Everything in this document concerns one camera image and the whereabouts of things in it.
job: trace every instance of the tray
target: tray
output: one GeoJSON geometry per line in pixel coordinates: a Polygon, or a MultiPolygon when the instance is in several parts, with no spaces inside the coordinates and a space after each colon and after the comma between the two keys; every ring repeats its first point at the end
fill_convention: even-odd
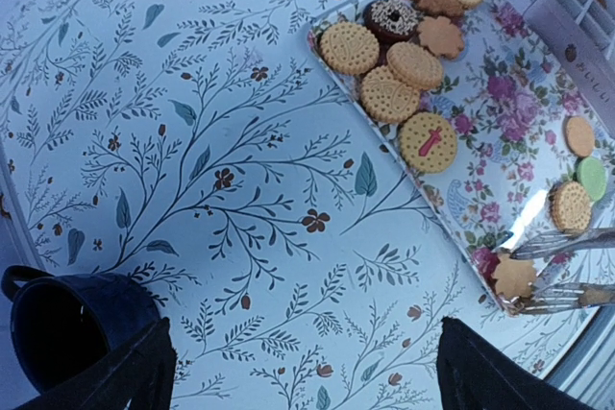
{"type": "MultiPolygon", "coordinates": [[[[443,85],[421,97],[419,110],[439,113],[455,128],[455,162],[434,175],[408,168],[399,153],[397,126],[372,121],[358,102],[359,79],[332,71],[318,50],[318,39],[331,24],[362,22],[364,8],[373,1],[350,0],[314,18],[308,45],[413,178],[497,305],[515,314],[519,305],[497,297],[492,290],[491,275],[498,261],[492,249],[505,240],[514,248],[538,232],[554,229],[549,192],[572,178],[577,162],[563,136],[565,117],[582,115],[592,124],[597,138],[593,155],[607,163],[611,175],[606,196],[594,204],[592,226],[601,220],[615,194],[615,145],[570,76],[523,17],[506,0],[485,0],[460,24],[466,47],[456,60],[442,61],[443,85]],[[506,99],[508,106],[494,97],[506,99]]],[[[536,286],[552,283],[568,262],[569,255],[536,261],[536,286]]]]}

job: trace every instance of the table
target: table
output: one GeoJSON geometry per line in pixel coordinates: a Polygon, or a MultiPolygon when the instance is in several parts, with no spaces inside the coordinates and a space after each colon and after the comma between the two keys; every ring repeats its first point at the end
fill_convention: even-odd
{"type": "MultiPolygon", "coordinates": [[[[540,376],[593,317],[491,303],[310,55],[307,21],[340,1],[28,0],[1,30],[4,168],[37,260],[151,292],[174,408],[438,408],[442,316],[540,376]]],[[[588,261],[565,277],[613,279],[609,253],[588,261]]]]}

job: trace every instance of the small brown flower print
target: small brown flower print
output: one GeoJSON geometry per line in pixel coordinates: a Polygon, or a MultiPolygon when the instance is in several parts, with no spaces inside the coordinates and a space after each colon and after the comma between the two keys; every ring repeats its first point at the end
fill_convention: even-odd
{"type": "Polygon", "coordinates": [[[119,136],[114,134],[113,138],[109,138],[109,149],[112,151],[117,151],[122,143],[119,142],[119,136]]]}
{"type": "Polygon", "coordinates": [[[418,304],[414,304],[407,311],[407,316],[412,319],[412,322],[418,321],[421,318],[421,314],[423,314],[423,309],[418,304]]]}
{"type": "Polygon", "coordinates": [[[234,174],[231,173],[231,170],[229,170],[228,168],[223,168],[222,171],[217,170],[215,172],[215,177],[217,178],[217,180],[215,181],[215,188],[220,190],[224,189],[225,187],[231,187],[231,184],[233,183],[234,179],[234,174]]]}
{"type": "Polygon", "coordinates": [[[400,374],[391,374],[388,377],[388,384],[390,384],[391,386],[398,386],[400,384],[400,381],[402,381],[403,376],[401,376],[400,374]]]}
{"type": "Polygon", "coordinates": [[[262,67],[262,68],[257,68],[257,67],[253,67],[252,68],[252,75],[250,76],[251,79],[254,79],[257,82],[262,81],[263,79],[267,79],[267,72],[269,72],[269,68],[268,67],[262,67]]]}
{"type": "Polygon", "coordinates": [[[333,374],[333,367],[331,365],[320,365],[316,367],[316,373],[321,378],[328,378],[333,374]]]}
{"type": "Polygon", "coordinates": [[[331,217],[327,213],[320,213],[313,208],[307,211],[307,216],[301,220],[301,224],[307,228],[307,232],[322,232],[325,230],[325,223],[327,223],[331,217]]]}
{"type": "Polygon", "coordinates": [[[241,307],[243,309],[247,311],[248,309],[250,309],[251,304],[252,300],[250,300],[250,297],[248,295],[244,295],[243,297],[241,297],[241,307]]]}

